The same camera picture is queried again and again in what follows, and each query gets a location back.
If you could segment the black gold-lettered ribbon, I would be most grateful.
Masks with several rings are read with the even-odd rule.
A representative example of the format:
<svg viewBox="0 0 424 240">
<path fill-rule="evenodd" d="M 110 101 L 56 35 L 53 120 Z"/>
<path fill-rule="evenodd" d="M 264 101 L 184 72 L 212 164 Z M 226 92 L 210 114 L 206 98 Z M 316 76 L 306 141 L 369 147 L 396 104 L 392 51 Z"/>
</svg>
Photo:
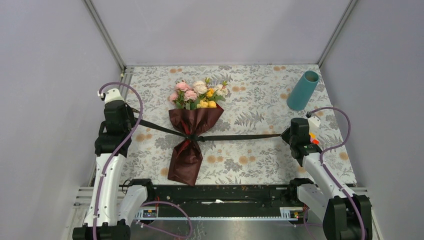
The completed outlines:
<svg viewBox="0 0 424 240">
<path fill-rule="evenodd" d="M 135 117 L 135 109 L 132 107 L 131 109 Z M 224 110 L 220 106 L 216 108 L 198 108 L 194 110 L 177 108 L 169 110 L 168 113 L 169 120 L 174 128 L 173 130 L 137 117 L 135 117 L 135 126 L 141 125 L 161 132 L 177 135 L 192 142 L 256 140 L 282 136 L 281 133 L 203 136 L 203 133 L 215 126 L 218 119 L 224 113 Z"/>
</svg>

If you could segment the flower bouquet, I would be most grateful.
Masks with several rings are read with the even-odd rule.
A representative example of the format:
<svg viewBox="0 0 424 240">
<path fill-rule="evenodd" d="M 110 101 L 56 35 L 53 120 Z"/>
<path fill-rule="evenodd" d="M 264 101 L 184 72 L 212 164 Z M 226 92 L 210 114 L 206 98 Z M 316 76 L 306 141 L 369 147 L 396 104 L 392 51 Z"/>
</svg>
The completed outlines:
<svg viewBox="0 0 424 240">
<path fill-rule="evenodd" d="M 227 82 L 210 85 L 209 77 L 193 84 L 178 82 L 169 100 L 175 109 L 169 110 L 169 120 L 184 140 L 173 149 L 167 179 L 194 186 L 202 165 L 203 154 L 199 146 L 201 134 L 210 130 L 224 112 L 218 104 L 226 100 Z"/>
</svg>

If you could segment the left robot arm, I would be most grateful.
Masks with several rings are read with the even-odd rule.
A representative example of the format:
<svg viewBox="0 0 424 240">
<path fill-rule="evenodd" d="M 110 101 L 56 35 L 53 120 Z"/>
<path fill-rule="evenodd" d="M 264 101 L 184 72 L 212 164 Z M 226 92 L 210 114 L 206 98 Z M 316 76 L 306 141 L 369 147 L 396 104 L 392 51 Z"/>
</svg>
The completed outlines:
<svg viewBox="0 0 424 240">
<path fill-rule="evenodd" d="M 133 179 L 118 203 L 119 179 L 136 119 L 124 100 L 107 101 L 104 116 L 94 143 L 96 176 L 91 203 L 82 226 L 73 229 L 74 240 L 128 240 L 140 206 L 148 206 L 155 200 L 150 179 Z"/>
</svg>

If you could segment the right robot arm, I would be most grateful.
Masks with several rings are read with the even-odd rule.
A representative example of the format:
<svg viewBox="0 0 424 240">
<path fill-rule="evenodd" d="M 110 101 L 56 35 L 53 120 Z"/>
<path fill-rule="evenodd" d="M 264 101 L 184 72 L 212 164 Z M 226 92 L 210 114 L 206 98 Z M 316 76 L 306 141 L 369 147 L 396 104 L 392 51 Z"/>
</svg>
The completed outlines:
<svg viewBox="0 0 424 240">
<path fill-rule="evenodd" d="M 304 203 L 321 220 L 328 240 L 371 240 L 371 202 L 342 182 L 325 163 L 324 152 L 313 142 L 310 131 L 319 123 L 316 117 L 296 117 L 281 135 L 292 157 L 312 177 L 291 180 L 287 201 L 293 206 Z"/>
</svg>

